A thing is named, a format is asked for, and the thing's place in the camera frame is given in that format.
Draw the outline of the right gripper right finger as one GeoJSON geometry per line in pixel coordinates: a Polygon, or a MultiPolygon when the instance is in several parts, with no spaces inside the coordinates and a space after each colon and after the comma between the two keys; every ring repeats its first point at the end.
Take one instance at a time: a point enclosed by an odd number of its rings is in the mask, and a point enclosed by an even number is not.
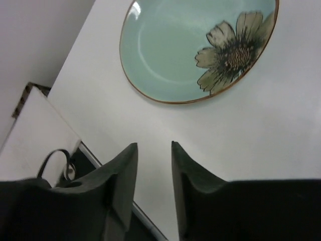
{"type": "Polygon", "coordinates": [[[320,240],[320,180],[225,181],[172,142],[180,240],[320,240]]]}

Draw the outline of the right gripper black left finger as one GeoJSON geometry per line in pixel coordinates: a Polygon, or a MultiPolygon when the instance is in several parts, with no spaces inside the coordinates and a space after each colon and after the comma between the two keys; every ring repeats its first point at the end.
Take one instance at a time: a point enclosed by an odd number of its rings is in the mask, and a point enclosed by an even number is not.
{"type": "Polygon", "coordinates": [[[123,240],[131,220],[136,143],[64,187],[42,177],[1,182],[1,240],[123,240]]]}

